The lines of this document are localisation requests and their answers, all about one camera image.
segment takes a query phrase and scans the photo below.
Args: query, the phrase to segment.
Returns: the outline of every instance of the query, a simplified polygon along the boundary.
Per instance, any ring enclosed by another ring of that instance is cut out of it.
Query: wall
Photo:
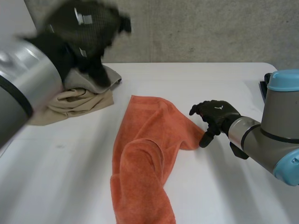
[[[26,0],[36,24],[59,0]],[[131,15],[105,62],[267,62],[299,67],[299,1],[115,0]]]
[[[35,26],[23,0],[0,0],[0,38],[34,31]]]

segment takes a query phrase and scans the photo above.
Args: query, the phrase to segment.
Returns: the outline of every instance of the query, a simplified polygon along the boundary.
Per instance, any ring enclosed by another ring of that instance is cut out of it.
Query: gray robot arm
[[[241,116],[225,101],[195,105],[194,113],[209,123],[200,146],[223,132],[237,157],[251,157],[286,184],[299,185],[299,70],[271,75],[261,123]]]
[[[0,42],[0,148],[62,90],[62,80],[73,66],[72,54],[60,53],[64,43],[51,35],[46,39],[59,62],[28,41]]]
[[[130,18],[116,7],[68,0],[36,37],[0,41],[0,148],[62,90],[71,68],[109,86],[101,57],[122,31],[131,32]]]

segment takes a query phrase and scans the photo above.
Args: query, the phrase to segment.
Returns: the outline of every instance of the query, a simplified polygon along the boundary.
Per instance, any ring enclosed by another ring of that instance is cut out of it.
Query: orange towel
[[[113,152],[111,195],[117,224],[174,224],[163,186],[178,150],[195,150],[203,131],[169,101],[132,96]]]

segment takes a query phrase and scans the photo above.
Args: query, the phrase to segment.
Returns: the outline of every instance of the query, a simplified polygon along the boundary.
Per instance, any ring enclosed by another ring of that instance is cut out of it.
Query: fabric fold
[[[111,90],[96,94],[85,89],[59,93],[30,120],[31,125],[48,125],[71,117],[88,114],[113,105]]]

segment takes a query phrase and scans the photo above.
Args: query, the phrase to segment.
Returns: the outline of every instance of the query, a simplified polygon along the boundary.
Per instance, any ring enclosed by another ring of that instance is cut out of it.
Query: white table
[[[107,64],[123,77],[115,104],[45,127],[28,126],[0,159],[1,224],[113,224],[112,149],[131,95],[157,96],[182,113],[226,100],[261,120],[258,80],[266,63]],[[206,128],[199,116],[190,117]],[[207,148],[179,151],[165,185],[178,224],[298,223],[299,188],[252,159],[234,157],[225,135]]]

